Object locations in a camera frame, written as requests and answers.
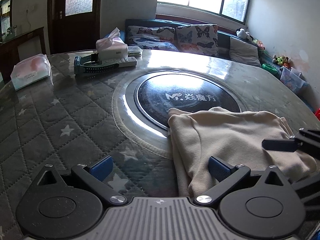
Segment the brown wooden door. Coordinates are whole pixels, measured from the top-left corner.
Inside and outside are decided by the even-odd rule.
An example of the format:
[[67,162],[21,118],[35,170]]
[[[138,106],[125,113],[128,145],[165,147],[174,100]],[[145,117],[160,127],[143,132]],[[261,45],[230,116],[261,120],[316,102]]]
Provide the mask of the brown wooden door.
[[51,53],[95,49],[100,36],[100,0],[52,1]]

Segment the green bowl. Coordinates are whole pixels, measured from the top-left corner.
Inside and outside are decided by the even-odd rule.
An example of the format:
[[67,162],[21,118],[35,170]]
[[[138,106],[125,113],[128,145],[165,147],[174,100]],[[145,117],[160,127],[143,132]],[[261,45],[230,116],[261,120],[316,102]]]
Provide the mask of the green bowl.
[[272,75],[276,75],[278,73],[278,70],[269,64],[262,64],[262,68],[270,72]]

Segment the white tissue package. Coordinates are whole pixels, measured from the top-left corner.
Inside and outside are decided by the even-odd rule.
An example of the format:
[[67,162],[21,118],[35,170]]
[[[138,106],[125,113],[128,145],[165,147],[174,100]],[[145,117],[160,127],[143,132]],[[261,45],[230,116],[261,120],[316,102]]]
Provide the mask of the white tissue package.
[[49,77],[50,74],[51,65],[47,55],[38,54],[15,65],[10,76],[15,90],[18,90],[42,78]]
[[97,40],[96,48],[100,60],[128,57],[128,45],[119,37],[120,31],[115,28],[107,38]]

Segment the gray ribbed plate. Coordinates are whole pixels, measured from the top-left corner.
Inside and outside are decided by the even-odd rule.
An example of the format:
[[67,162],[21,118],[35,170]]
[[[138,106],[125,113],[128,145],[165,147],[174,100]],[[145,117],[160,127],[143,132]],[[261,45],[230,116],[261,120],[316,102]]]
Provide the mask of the gray ribbed plate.
[[135,197],[123,207],[109,208],[93,230],[75,240],[240,240],[225,228],[212,209],[197,207],[186,197]]

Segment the round table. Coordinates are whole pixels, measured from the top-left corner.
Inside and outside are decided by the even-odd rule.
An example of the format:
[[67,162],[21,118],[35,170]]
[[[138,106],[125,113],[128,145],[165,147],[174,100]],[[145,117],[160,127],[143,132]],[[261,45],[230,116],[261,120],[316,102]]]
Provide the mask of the round table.
[[21,237],[15,209],[44,164],[65,170],[111,155],[114,168],[104,183],[127,198],[177,196],[167,132],[144,124],[130,110],[134,91],[131,96],[128,87],[142,75],[158,71],[197,74],[232,91],[242,110],[284,116],[294,133],[301,127],[320,128],[308,107],[261,68],[214,57],[144,50],[136,67],[75,76],[75,56],[91,53],[48,56],[52,80],[46,78],[18,91],[9,82],[0,91],[0,210],[5,218],[0,218],[0,226],[9,239]]

